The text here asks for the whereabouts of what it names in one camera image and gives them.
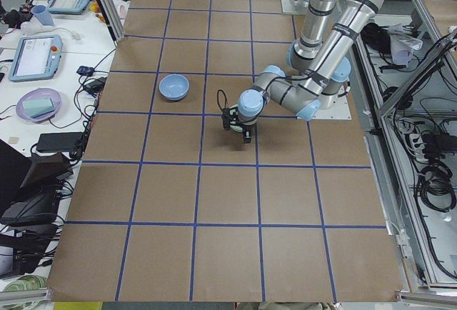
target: wire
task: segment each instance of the wire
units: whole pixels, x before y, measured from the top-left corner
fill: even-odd
[[[347,25],[347,27],[349,27],[349,28],[351,27],[352,23],[356,20],[357,14],[360,12],[360,10],[362,9],[362,7],[363,7],[364,5],[366,5],[366,2],[367,2],[367,1],[368,1],[368,0],[363,0],[363,1],[361,2],[360,6],[357,8],[357,11],[356,11],[355,14],[353,15],[352,19],[349,21],[349,24]],[[318,67],[316,67],[316,68],[314,69],[314,71],[315,71],[316,73],[317,73],[318,70],[323,66],[323,64],[327,61],[327,59],[328,59],[329,56],[331,55],[331,52],[332,52],[332,51],[335,49],[335,47],[338,45],[338,43],[339,43],[339,41],[341,40],[342,37],[343,37],[343,35],[340,35],[340,36],[337,38],[335,44],[329,49],[327,55],[322,59],[321,63],[318,65]]]
[[[71,125],[73,125],[73,124],[75,124],[75,123],[78,123],[78,122],[82,119],[82,117],[83,117],[83,116],[80,115],[78,119],[74,120],[73,122],[71,122],[70,124],[67,124],[67,125],[65,125],[65,126],[57,126],[57,125],[55,125],[54,123],[52,123],[51,119],[48,119],[48,121],[49,121],[49,123],[50,123],[54,128],[57,128],[57,129],[65,129],[65,128],[67,128],[67,127],[69,127],[69,126],[71,126]]]
[[[4,109],[2,112],[0,112],[0,115],[3,115],[5,112],[7,112],[9,109],[14,108],[16,104],[8,106],[6,109]]]
[[[112,51],[110,51],[107,55],[105,55],[105,57],[102,60],[100,60],[97,65],[94,66],[94,69],[96,69],[98,66],[100,66],[100,64],[103,62],[103,60],[108,58],[108,56],[110,56],[111,53],[113,53],[115,50],[116,50],[116,48],[113,49]]]

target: brown table surface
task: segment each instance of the brown table surface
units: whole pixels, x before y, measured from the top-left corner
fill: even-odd
[[[230,103],[285,56],[280,0],[132,0],[48,286],[55,301],[393,301],[399,267],[363,132]],[[190,81],[180,102],[160,80]]]

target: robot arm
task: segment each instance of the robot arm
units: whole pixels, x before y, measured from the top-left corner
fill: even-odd
[[[239,126],[255,126],[270,99],[309,121],[322,109],[321,95],[338,93],[341,84],[332,76],[341,65],[347,70],[348,61],[344,56],[384,0],[346,0],[346,9],[323,44],[322,38],[337,1],[309,1],[301,37],[291,44],[287,53],[288,64],[303,76],[286,77],[280,68],[268,66],[238,100],[236,122]]]

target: metal base plate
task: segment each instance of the metal base plate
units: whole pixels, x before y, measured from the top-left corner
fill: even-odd
[[[313,119],[337,119],[347,121],[352,119],[346,96],[338,98],[330,109],[318,110]]]
[[[294,6],[290,0],[281,0],[283,14],[286,15],[304,15],[306,13],[306,6]]]

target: white desk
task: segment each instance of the white desk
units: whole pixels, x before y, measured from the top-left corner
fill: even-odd
[[[0,54],[0,60],[12,59],[15,51],[6,49]],[[100,71],[108,71],[113,59],[111,54],[97,68]],[[79,111],[73,103],[73,96],[79,87],[79,75],[76,70],[80,65],[95,66],[104,55],[101,54],[79,54],[79,53],[62,53],[59,63],[59,69],[53,79],[12,82],[7,76],[0,83],[0,111],[3,111],[10,105],[16,104],[17,101],[26,93],[40,88],[48,87],[57,90],[62,98],[62,105],[52,122],[57,126],[65,126],[79,118]],[[81,108],[94,103],[94,98],[86,92],[82,92],[79,96]],[[60,131],[82,131],[82,120],[65,129],[58,129],[52,126],[48,121],[34,123],[24,121],[16,115],[15,109],[8,110],[0,117],[13,115],[8,119],[0,121],[0,139],[8,142],[11,137],[18,137],[18,144],[12,145],[16,150],[29,155],[29,148],[38,141],[39,135],[45,132],[60,132]]]
[[[47,0],[36,0],[35,4],[46,4]],[[123,5],[128,10],[129,1],[113,0],[114,4]],[[56,30],[48,34],[58,34],[62,38],[66,53],[106,54],[114,48],[113,40],[105,23],[96,18],[95,13],[86,9],[81,15],[52,14],[56,28],[61,27],[75,31],[81,40],[73,40],[68,32]],[[0,48],[16,49],[19,39],[23,36],[20,29],[4,35]]]
[[[128,8],[128,2],[114,0],[115,4],[123,4]],[[79,88],[79,75],[76,70],[80,65],[95,66],[108,54],[113,48],[114,43],[111,39],[106,25],[95,17],[95,14],[88,9],[81,15],[61,15],[53,14],[54,23],[57,27],[76,31],[81,40],[73,40],[66,31],[53,31],[45,34],[58,34],[63,41],[62,56],[59,63],[59,68],[52,79],[41,81],[24,81],[12,82],[8,79],[9,71],[5,71],[5,77],[0,83],[0,111],[3,111],[8,106],[16,104],[17,101],[26,93],[40,88],[46,87],[57,90],[62,98],[62,105],[56,115],[51,119],[57,126],[65,126],[80,118],[80,113],[74,106],[73,97],[76,90]],[[15,30],[11,34],[7,34],[0,41],[0,48],[4,48],[0,54],[0,60],[12,59],[16,53],[16,48],[19,39],[23,36],[20,30]],[[97,69],[100,71],[109,71],[111,61],[114,54],[106,58]],[[96,74],[96,76],[107,76],[107,74]],[[81,108],[84,109],[87,105],[94,103],[94,98],[86,92],[82,92],[79,96]],[[30,156],[30,147],[34,145],[40,134],[63,132],[63,131],[83,131],[83,119],[75,124],[72,124],[65,129],[58,129],[52,126],[48,121],[34,123],[24,121],[16,114],[15,108],[9,109],[6,113],[0,115],[0,118],[12,115],[11,117],[0,121],[0,139],[5,142],[11,141],[11,138],[18,138],[16,144],[11,144],[17,151],[20,151],[25,156]],[[74,167],[74,175],[69,177],[67,181],[75,186],[79,174],[79,165]],[[66,212],[70,204],[70,199],[64,199],[59,205],[58,215],[66,217]],[[52,242],[48,250],[53,249],[57,242]],[[34,274],[48,276],[50,266],[39,267]],[[2,290],[12,279],[0,280],[0,290]]]

